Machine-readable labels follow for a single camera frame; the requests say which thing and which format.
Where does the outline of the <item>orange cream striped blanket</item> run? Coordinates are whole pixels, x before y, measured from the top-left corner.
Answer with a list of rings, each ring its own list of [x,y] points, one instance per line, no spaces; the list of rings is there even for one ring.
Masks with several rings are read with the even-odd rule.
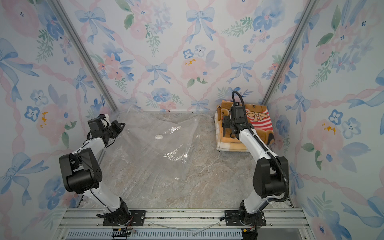
[[[216,150],[221,152],[249,152],[247,147],[241,143],[225,142],[223,137],[222,124],[219,123],[218,114],[215,113],[215,130],[216,130]]]

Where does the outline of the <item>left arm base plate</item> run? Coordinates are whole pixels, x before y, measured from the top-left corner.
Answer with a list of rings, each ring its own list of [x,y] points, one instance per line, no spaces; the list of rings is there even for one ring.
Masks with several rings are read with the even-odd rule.
[[[142,227],[144,225],[145,210],[129,210],[127,215],[119,215],[111,221],[104,219],[103,226],[105,227]]]

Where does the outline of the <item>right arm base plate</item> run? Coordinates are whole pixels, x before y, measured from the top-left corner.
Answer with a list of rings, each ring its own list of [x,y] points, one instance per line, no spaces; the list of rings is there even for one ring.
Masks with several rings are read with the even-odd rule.
[[[220,218],[225,221],[227,227],[264,227],[267,225],[263,212],[249,214],[243,210],[225,210]]]

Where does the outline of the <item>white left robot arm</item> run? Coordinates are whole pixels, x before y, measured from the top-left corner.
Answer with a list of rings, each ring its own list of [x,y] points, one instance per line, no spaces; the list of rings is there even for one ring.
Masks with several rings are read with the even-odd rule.
[[[122,133],[125,123],[110,121],[107,114],[88,121],[90,132],[83,145],[72,153],[59,157],[63,184],[68,192],[84,195],[103,209],[97,217],[111,225],[128,225],[131,213],[124,200],[113,194],[102,182],[103,173],[97,156],[110,147]]]

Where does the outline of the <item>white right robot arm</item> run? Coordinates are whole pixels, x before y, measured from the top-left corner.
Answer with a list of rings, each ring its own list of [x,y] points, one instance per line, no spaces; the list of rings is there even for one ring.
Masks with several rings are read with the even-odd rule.
[[[289,198],[288,160],[272,152],[260,139],[248,122],[246,110],[236,103],[230,114],[223,117],[223,129],[230,129],[256,162],[253,175],[253,190],[239,207],[239,221],[244,226],[258,224],[264,208],[269,203],[284,203]]]

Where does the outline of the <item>clear plastic vacuum bag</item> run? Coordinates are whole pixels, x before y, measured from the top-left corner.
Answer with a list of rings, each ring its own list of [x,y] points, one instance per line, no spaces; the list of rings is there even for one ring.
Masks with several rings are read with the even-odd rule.
[[[130,107],[118,113],[117,120],[126,126],[106,148],[111,161],[116,160],[124,168],[149,170],[176,181],[186,179],[200,139],[196,117],[174,123]],[[156,140],[156,135],[164,138]]]

